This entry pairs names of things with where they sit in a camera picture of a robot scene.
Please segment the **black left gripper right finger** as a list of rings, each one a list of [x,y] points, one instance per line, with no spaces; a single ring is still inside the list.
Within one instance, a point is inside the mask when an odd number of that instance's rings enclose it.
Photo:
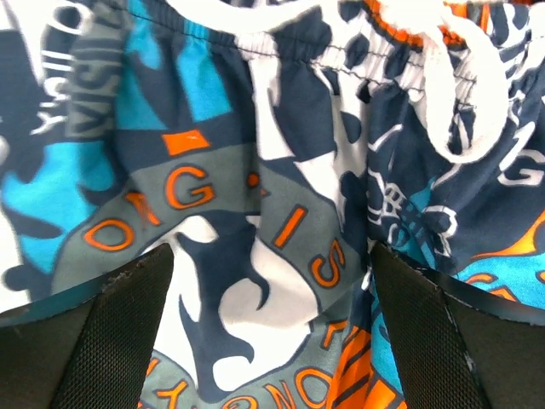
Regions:
[[[544,312],[424,268],[383,244],[376,293],[409,408],[542,408]]]

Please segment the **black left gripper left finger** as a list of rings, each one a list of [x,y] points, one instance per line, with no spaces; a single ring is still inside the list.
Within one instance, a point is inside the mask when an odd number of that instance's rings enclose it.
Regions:
[[[173,273],[168,245],[1,314],[3,408],[135,408]]]

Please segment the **colourful patterned shorts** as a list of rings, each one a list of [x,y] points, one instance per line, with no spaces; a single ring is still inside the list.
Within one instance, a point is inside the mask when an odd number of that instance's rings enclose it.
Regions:
[[[168,245],[135,408],[409,408],[377,244],[544,310],[543,2],[2,2],[1,314]]]

